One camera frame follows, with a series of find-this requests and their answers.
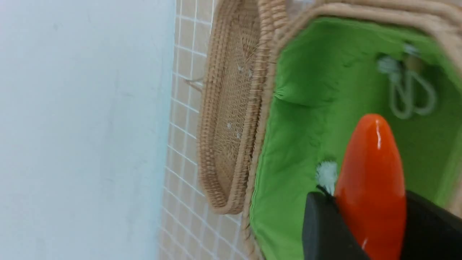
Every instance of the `white cord loop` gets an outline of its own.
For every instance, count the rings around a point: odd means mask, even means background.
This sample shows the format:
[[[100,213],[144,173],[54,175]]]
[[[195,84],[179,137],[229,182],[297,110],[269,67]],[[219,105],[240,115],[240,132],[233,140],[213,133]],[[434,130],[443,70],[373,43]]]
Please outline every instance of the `white cord loop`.
[[[418,50],[406,44],[404,46],[405,53],[412,57],[418,57]],[[403,68],[400,63],[390,56],[383,57],[378,60],[378,71],[388,75],[390,81],[389,105],[393,114],[399,119],[409,119],[413,113],[425,116],[432,113],[436,108],[437,94],[435,88],[426,81],[417,71],[412,68],[405,68],[405,85],[403,86]],[[414,81],[417,81],[427,92],[428,101],[424,107],[415,106]],[[398,106],[397,96],[404,104],[401,110]]]

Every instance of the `woven rattan tray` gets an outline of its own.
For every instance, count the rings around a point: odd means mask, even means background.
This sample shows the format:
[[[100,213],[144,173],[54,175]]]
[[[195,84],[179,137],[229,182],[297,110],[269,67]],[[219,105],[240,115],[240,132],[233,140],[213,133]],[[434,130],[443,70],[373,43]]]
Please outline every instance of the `woven rattan tray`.
[[[285,22],[275,2],[284,0],[222,0],[214,15],[197,146],[199,182],[217,214],[242,211],[269,43]]]
[[[255,189],[255,177],[258,158],[265,137],[265,128],[269,116],[270,104],[274,89],[276,62],[281,51],[301,30],[320,16],[361,19],[379,23],[395,24],[417,28],[431,35],[439,43],[462,76],[462,12],[459,7],[434,0],[325,0],[302,11],[296,18],[281,28],[276,35],[271,49],[268,82],[264,85],[261,102],[261,113],[258,122],[249,181],[242,217],[242,235],[250,259],[262,260],[264,254],[260,250],[250,226],[250,206]],[[456,185],[452,200],[447,209],[462,217],[462,179]]]

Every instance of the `white wall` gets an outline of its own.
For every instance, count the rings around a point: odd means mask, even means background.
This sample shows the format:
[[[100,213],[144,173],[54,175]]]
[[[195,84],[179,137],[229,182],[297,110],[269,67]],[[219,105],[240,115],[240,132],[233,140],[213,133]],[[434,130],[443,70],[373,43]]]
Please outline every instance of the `white wall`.
[[[156,259],[172,0],[0,0],[0,259]]]

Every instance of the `white thread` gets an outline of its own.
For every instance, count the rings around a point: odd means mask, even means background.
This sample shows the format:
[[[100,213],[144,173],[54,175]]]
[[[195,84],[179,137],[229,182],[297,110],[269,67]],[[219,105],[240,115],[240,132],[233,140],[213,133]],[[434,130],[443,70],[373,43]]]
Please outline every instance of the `white thread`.
[[[335,183],[337,182],[337,163],[335,161],[323,161],[316,167],[316,180],[330,195],[334,195]]]
[[[418,57],[419,50],[412,45],[405,44],[404,52]],[[388,74],[390,80],[389,105],[393,114],[400,119],[409,119],[412,113],[424,116],[429,115],[436,108],[437,94],[435,88],[426,81],[419,73],[406,68],[405,86],[402,85],[402,68],[399,62],[390,56],[381,58],[378,63],[378,71]],[[428,101],[424,107],[416,107],[413,82],[416,80],[428,94]],[[396,93],[404,104],[404,109],[400,110]]]

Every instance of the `wicker basket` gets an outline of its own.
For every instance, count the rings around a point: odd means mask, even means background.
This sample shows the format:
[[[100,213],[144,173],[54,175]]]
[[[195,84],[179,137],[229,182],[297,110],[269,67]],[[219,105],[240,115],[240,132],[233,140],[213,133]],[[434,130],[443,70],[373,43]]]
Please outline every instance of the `wicker basket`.
[[[460,8],[433,0],[327,0],[319,1],[301,12],[294,20],[281,29],[273,44],[269,68],[268,82],[262,93],[261,113],[258,122],[249,181],[242,218],[242,235],[248,254],[253,260],[264,259],[258,241],[255,239],[249,221],[252,195],[255,189],[255,175],[258,159],[265,137],[265,127],[269,116],[273,97],[276,62],[285,45],[301,30],[320,16],[376,21],[414,27],[433,36],[441,48],[447,53],[462,76],[462,12]],[[462,178],[456,184],[456,192],[447,209],[462,217]]]
[[[210,37],[198,130],[199,182],[217,214],[242,211],[267,76],[269,43],[284,0],[222,0]]]

